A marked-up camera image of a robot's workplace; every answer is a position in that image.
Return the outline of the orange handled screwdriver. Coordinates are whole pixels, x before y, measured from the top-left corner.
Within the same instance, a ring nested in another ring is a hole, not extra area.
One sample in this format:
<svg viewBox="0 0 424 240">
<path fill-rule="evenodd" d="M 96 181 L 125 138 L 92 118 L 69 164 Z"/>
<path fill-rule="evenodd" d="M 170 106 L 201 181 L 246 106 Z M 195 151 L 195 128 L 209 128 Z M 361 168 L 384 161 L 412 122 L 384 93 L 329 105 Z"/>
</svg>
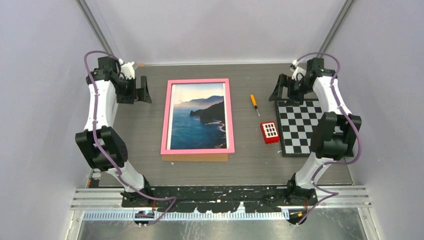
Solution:
<svg viewBox="0 0 424 240">
<path fill-rule="evenodd" d="M 257 112 L 257 115 L 260 117 L 261 115 L 260 115 L 260 112 L 259 112 L 259 109 L 258 109 L 258 104 L 257 104 L 256 98 L 253 94 L 250 95 L 250 100 L 251 100 L 251 103 L 252 103 L 254 109 Z"/>
</svg>

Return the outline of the landscape photo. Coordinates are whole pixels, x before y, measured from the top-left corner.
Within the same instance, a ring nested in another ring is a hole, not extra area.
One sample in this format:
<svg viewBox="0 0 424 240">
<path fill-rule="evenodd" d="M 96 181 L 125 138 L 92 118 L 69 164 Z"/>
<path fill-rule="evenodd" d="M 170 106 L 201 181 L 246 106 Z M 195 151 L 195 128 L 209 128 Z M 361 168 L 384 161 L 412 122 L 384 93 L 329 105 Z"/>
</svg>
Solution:
<svg viewBox="0 0 424 240">
<path fill-rule="evenodd" d="M 226 149 L 226 87 L 223 82 L 173 84 L 168 150 Z"/>
</svg>

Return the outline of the pink picture frame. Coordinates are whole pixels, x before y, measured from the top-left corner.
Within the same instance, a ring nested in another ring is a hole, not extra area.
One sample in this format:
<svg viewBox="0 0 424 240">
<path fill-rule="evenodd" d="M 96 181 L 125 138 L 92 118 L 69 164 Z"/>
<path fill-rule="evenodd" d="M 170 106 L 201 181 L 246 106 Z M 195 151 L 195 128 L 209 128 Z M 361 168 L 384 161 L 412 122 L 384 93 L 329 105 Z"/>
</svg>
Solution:
<svg viewBox="0 0 424 240">
<path fill-rule="evenodd" d="M 227 148 L 225 149 L 182 149 L 182 150 L 169 150 L 167 149 L 168 140 L 168 124 L 171 104 L 171 88 L 174 84 L 193 84 L 193 83 L 224 83 L 226 91 L 226 131 L 227 131 Z M 193 154 L 234 154 L 235 153 L 235 140 L 234 140 L 234 125 L 233 125 L 233 111 L 232 100 L 230 91 L 230 80 L 228 78 L 211 78 L 211 79 L 174 79 L 167 82 L 166 97 L 165 97 L 165 110 L 163 118 L 163 127 L 161 133 L 160 154 L 166 155 L 193 155 Z"/>
</svg>

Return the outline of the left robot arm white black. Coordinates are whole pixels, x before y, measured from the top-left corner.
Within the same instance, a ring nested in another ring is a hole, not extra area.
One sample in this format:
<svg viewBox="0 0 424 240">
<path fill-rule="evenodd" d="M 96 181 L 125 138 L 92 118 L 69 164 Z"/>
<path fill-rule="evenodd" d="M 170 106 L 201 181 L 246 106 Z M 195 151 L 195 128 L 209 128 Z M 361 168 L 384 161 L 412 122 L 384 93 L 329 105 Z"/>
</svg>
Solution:
<svg viewBox="0 0 424 240">
<path fill-rule="evenodd" d="M 148 207 L 154 199 L 150 184 L 128 160 L 128 148 L 113 128 L 119 104 L 152 103 L 147 78 L 136 78 L 134 62 L 108 55 L 98 58 L 97 67 L 87 71 L 86 83 L 90 93 L 88 118 L 75 142 L 93 170 L 118 180 L 124 187 L 124 198 Z"/>
</svg>

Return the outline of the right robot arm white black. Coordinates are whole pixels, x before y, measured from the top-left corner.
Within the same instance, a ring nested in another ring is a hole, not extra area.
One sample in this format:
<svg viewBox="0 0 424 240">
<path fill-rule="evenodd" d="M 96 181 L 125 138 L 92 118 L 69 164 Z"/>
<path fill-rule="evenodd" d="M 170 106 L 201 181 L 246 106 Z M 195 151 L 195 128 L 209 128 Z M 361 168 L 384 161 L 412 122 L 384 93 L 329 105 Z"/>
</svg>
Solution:
<svg viewBox="0 0 424 240">
<path fill-rule="evenodd" d="M 362 125 L 346 107 L 338 87 L 338 73 L 314 57 L 306 67 L 294 60 L 292 74 L 280 74 L 269 101 L 275 104 L 277 130 L 284 155 L 307 157 L 287 182 L 285 198 L 291 205 L 310 200 L 316 183 L 332 165 L 353 154 Z"/>
</svg>

